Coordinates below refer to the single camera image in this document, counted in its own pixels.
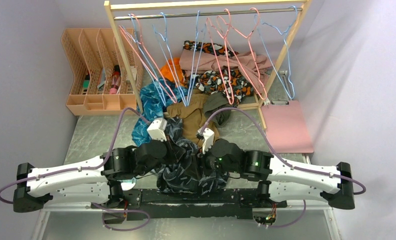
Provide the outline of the dark leaf print shorts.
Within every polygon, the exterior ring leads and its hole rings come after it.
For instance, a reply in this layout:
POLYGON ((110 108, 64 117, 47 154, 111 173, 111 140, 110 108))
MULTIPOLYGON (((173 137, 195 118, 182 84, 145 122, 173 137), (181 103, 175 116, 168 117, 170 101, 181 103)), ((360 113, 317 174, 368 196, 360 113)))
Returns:
POLYGON ((169 137, 168 153, 174 154, 174 162, 156 170, 156 186, 161 192, 205 195, 226 187, 228 172, 201 167, 197 156, 200 148, 183 136, 183 119, 168 119, 164 132, 169 137))

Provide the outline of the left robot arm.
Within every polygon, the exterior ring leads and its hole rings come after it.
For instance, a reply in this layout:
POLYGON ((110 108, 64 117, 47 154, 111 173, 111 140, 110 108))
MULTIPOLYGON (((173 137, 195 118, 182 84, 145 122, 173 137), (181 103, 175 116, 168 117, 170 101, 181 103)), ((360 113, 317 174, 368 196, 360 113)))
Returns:
POLYGON ((17 167, 13 211, 29 213, 45 204, 92 202, 118 208, 125 200, 122 181, 144 176, 163 165, 178 163, 185 149, 173 142, 152 140, 114 148, 88 160, 49 168, 26 162, 17 167))

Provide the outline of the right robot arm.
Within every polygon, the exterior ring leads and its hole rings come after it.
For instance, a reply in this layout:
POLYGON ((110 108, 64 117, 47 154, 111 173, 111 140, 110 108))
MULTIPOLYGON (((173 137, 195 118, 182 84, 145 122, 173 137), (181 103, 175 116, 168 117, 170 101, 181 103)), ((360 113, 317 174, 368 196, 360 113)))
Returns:
POLYGON ((255 199, 261 207, 288 200, 311 200, 341 210, 355 208, 352 171, 347 162, 320 166, 280 160, 269 152, 242 150, 225 139, 214 143, 204 140, 200 153, 205 170, 238 174, 241 179, 257 182, 255 199))

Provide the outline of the brown shorts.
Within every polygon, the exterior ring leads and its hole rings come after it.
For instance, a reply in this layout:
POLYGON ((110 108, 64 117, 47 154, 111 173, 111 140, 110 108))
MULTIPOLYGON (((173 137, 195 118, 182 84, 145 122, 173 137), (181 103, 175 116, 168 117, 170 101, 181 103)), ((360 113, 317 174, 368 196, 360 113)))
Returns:
POLYGON ((204 114, 204 104, 208 98, 209 95, 207 94, 193 94, 188 106, 179 102, 169 105, 166 110, 170 118, 179 117, 182 119, 182 136, 199 147, 203 145, 203 142, 197 138, 197 134, 198 130, 207 121, 204 114))

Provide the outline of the olive green garment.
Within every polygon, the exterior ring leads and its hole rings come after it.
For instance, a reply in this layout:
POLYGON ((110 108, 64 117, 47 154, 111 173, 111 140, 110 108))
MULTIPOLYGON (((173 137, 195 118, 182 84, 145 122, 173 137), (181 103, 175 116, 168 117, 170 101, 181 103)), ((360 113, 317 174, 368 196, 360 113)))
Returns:
MULTIPOLYGON (((209 95, 209 97, 203 104, 202 110, 204 116, 208 119, 214 112, 226 107, 231 107, 228 100, 226 99, 226 96, 221 92, 215 92, 209 95)), ((223 127, 224 125, 226 125, 230 117, 231 117, 230 111, 221 111, 218 114, 216 114, 211 119, 211 121, 214 122, 214 124, 217 127, 223 127)))

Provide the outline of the blue leaf print garment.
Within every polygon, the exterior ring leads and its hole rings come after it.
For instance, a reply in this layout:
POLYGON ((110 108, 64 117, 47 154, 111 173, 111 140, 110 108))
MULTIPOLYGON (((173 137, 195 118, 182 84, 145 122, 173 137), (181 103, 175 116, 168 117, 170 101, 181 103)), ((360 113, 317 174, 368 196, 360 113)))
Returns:
MULTIPOLYGON (((140 99, 143 106, 142 115, 148 121, 152 122, 156 118, 162 118, 167 107, 175 102, 169 97, 174 93, 177 103, 181 103, 188 94, 188 90, 183 87, 176 87, 173 82, 159 78, 157 81, 150 83, 140 90, 140 99)), ((133 127, 131 137, 136 146, 151 141, 147 132, 148 125, 140 118, 133 127)))

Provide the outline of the pink clipboard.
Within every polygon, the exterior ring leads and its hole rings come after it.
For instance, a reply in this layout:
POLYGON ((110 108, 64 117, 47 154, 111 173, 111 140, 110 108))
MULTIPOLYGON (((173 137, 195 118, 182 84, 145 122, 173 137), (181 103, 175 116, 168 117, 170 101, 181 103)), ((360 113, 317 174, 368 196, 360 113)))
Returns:
POLYGON ((297 100, 287 104, 261 107, 266 126, 266 138, 277 153, 310 154, 314 146, 301 105, 297 100))

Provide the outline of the orange black patterned garment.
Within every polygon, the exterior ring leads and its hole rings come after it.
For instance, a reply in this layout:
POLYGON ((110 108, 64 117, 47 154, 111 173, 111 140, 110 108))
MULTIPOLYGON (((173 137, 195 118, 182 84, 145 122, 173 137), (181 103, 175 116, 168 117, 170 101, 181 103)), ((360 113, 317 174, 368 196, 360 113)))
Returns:
MULTIPOLYGON (((193 51, 194 43, 195 41, 193 40, 184 41, 183 50, 193 51)), ((203 42, 203 45, 199 43, 196 50, 199 51, 201 46, 202 46, 202 53, 208 53, 214 55, 214 49, 210 42, 203 42)), ((223 45, 214 43, 214 47, 217 50, 216 52, 217 56, 225 55, 224 49, 222 49, 223 45)), ((228 48, 228 53, 229 53, 229 58, 232 58, 234 56, 234 53, 238 54, 238 52, 233 51, 229 48, 228 48)), ((189 86, 191 71, 190 72, 186 72, 185 70, 183 71, 184 71, 184 78, 186 81, 186 85, 189 86)), ((233 69, 233 70, 230 69, 230 74, 231 74, 230 82, 234 93, 233 105, 236 107, 243 100, 244 97, 248 97, 254 94, 254 88, 246 80, 246 78, 240 73, 238 69, 233 69)), ((219 71, 218 72, 214 70, 197 71, 197 74, 195 75, 194 87, 205 94, 213 94, 216 92, 221 92, 225 95, 224 87, 222 84, 222 78, 219 71)))

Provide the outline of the red bottle in organizer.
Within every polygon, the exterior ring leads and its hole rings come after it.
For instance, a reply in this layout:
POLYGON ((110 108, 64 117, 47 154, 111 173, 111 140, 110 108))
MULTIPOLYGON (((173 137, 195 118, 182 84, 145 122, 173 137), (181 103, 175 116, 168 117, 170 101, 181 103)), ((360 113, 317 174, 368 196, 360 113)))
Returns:
POLYGON ((113 74, 110 78, 110 89, 109 93, 115 95, 119 93, 121 86, 121 70, 119 65, 115 65, 113 69, 113 74))

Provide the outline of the peach file organizer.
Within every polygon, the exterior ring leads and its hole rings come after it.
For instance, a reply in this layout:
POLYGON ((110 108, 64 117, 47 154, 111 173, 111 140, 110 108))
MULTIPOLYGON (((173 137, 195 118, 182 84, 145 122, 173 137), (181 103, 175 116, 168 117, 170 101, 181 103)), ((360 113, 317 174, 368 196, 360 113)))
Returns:
POLYGON ((144 68, 137 47, 122 37, 125 53, 117 46, 110 28, 67 28, 61 44, 73 72, 66 107, 75 116, 117 115, 137 107, 136 95, 143 83, 144 68), (110 94, 114 66, 119 65, 119 93, 110 94))

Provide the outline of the pink garment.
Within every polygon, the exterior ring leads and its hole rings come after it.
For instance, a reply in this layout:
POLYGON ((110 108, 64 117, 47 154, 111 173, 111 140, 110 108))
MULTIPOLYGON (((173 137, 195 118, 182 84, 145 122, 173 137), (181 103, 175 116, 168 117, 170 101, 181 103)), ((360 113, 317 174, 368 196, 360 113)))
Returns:
POLYGON ((256 55, 255 53, 246 52, 238 53, 232 58, 224 55, 214 56, 210 53, 194 53, 191 50, 184 49, 181 53, 179 65, 182 70, 189 73, 192 67, 197 66, 198 71, 214 70, 229 67, 230 70, 238 69, 240 73, 248 80, 253 87, 256 87, 260 94, 266 92, 265 84, 269 76, 267 70, 272 67, 269 58, 265 55, 256 55))

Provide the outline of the wooden clothes rack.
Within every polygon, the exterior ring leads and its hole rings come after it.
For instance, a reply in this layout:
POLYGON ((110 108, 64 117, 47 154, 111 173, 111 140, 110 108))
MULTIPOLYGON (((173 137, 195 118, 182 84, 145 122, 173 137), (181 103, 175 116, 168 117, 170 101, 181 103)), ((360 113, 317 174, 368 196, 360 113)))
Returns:
MULTIPOLYGON (((191 9, 191 8, 201 9, 201 8, 210 8, 210 7, 227 8, 230 6, 276 5, 276 4, 296 4, 296 3, 301 3, 301 6, 299 8, 302 8, 302 11, 300 12, 301 17, 299 18, 300 21, 299 28, 300 28, 308 12, 308 9, 312 3, 311 0, 197 0, 197 1, 190 0, 190 1, 172 1, 172 2, 131 3, 131 4, 111 4, 109 0, 106 0, 103 6, 105 8, 106 15, 109 19, 111 29, 114 33, 117 46, 120 47, 122 50, 124 50, 125 48, 123 47, 122 37, 121 34, 119 33, 119 28, 118 25, 116 24, 116 21, 124 21, 127 20, 128 17, 115 16, 114 15, 115 12, 132 13, 134 11, 147 11, 147 10, 173 10, 173 9, 191 9)), ((259 12, 262 11, 262 13, 281 13, 276 11, 276 9, 279 8, 262 9, 258 11, 259 12)), ((237 10, 231 12, 234 13, 232 15, 253 14, 250 10, 237 10)), ((212 12, 203 12, 200 15, 204 17, 204 16, 217 16, 217 15, 221 16, 227 14, 223 13, 223 11, 220 12, 212 11, 212 12)), ((265 89, 267 90, 267 92, 270 90, 270 88, 268 88, 265 85, 265 89)))

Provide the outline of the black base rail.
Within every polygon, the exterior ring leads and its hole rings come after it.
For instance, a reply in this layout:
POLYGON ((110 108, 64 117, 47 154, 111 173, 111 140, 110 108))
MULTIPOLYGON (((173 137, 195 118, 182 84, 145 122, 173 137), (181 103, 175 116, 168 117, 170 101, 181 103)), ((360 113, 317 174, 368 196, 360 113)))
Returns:
POLYGON ((251 220, 253 211, 271 209, 273 201, 258 195, 254 188, 225 188, 200 195, 197 193, 163 193, 158 189, 132 189, 124 191, 119 201, 111 200, 103 207, 129 210, 127 220, 168 218, 222 218, 251 220))

